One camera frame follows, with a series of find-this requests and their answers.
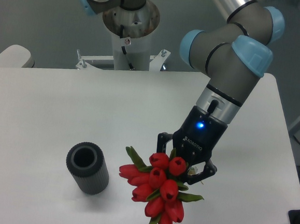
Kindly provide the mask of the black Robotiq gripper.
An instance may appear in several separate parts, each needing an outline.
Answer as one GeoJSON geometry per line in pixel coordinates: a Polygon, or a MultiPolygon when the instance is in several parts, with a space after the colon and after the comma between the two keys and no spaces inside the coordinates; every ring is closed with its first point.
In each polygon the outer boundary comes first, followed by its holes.
{"type": "Polygon", "coordinates": [[[226,123],[194,106],[179,130],[173,134],[158,134],[156,152],[166,153],[167,143],[173,140],[176,155],[191,166],[184,182],[193,185],[217,173],[217,167],[211,161],[211,154],[227,128],[226,123]],[[197,173],[194,165],[203,162],[203,171],[197,173]]]}

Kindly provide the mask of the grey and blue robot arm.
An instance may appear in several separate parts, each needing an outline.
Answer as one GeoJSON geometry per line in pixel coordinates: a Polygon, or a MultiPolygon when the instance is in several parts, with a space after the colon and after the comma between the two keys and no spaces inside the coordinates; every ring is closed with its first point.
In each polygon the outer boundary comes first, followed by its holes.
{"type": "MultiPolygon", "coordinates": [[[[147,38],[158,27],[160,15],[149,0],[80,0],[88,15],[101,14],[113,34],[116,70],[149,70],[147,38]]],[[[183,61],[209,77],[209,82],[183,124],[172,134],[161,133],[158,152],[173,143],[190,167],[203,163],[203,171],[185,171],[180,180],[195,184],[216,173],[213,148],[273,60],[268,45],[284,32],[284,17],[257,0],[214,0],[226,24],[213,32],[193,30],[182,39],[183,61]]]]}

